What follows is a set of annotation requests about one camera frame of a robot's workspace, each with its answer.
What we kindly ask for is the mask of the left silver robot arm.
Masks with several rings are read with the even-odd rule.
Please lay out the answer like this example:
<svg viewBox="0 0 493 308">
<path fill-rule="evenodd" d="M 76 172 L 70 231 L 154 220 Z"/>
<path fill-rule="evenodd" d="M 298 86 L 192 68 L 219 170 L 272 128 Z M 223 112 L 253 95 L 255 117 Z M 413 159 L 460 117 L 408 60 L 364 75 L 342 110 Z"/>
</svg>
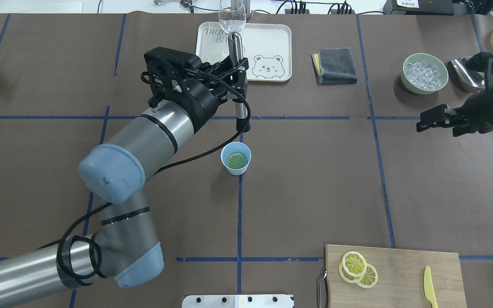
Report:
<svg viewBox="0 0 493 308">
<path fill-rule="evenodd" d="M 218 151 L 248 127 L 249 60 L 242 51 L 230 51 L 215 64 L 166 47 L 155 47 L 143 58 L 141 80 L 152 91 L 148 109 L 78 166 L 95 208 L 72 223 L 60 240 L 0 261 L 0 308 L 110 277 L 122 288 L 157 277 L 164 261 L 145 183 L 163 170 Z M 235 135 L 207 152 L 167 164 L 229 99 L 244 108 L 237 113 Z"/>
</svg>

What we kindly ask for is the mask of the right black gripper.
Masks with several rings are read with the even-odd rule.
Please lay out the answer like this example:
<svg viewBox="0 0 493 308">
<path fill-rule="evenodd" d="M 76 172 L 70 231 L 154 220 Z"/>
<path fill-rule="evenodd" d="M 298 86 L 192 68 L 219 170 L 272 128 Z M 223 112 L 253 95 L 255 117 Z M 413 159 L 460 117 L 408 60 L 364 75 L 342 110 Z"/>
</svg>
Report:
<svg viewBox="0 0 493 308">
<path fill-rule="evenodd" d="M 418 133 L 430 128 L 453 127 L 451 121 L 455 116 L 460 122 L 452 130 L 454 137 L 493 131 L 493 53 L 481 51 L 472 56 L 467 68 L 484 73 L 485 90 L 471 95 L 459 108 L 450 109 L 442 104 L 420 113 L 416 123 Z"/>
</svg>

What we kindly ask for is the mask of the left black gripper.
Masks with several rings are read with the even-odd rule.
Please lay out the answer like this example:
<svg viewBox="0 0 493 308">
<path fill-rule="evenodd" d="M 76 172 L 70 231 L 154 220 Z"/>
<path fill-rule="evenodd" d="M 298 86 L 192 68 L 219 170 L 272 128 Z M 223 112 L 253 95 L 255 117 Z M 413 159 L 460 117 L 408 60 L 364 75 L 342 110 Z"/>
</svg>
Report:
<svg viewBox="0 0 493 308">
<path fill-rule="evenodd" d="M 141 80 L 149 84 L 152 92 L 152 98 L 148 100 L 149 107 L 154 109 L 163 100 L 175 103 L 186 112 L 195 133 L 215 115 L 223 100 L 241 102 L 238 95 L 220 82 L 211 82 L 209 78 L 198 74 L 203 63 L 194 54 L 155 47 L 147 51 L 143 58 L 146 71 L 141 74 Z M 248 68 L 248 58 L 242 58 L 238 64 L 233 64 L 230 57 L 226 57 L 212 65 L 212 74 L 245 99 Z"/>
</svg>

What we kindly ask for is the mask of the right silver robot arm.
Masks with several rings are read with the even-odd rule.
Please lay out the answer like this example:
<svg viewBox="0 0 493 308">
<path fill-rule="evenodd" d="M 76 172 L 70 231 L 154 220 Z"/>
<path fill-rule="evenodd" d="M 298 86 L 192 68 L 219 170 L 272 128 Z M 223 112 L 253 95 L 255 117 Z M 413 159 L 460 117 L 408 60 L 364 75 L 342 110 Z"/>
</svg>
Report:
<svg viewBox="0 0 493 308">
<path fill-rule="evenodd" d="M 452 128 L 453 136 L 493 131 L 493 53 L 481 51 L 467 60 L 467 68 L 484 74 L 484 89 L 469 96 L 458 108 L 446 104 L 421 113 L 416 130 Z"/>
</svg>

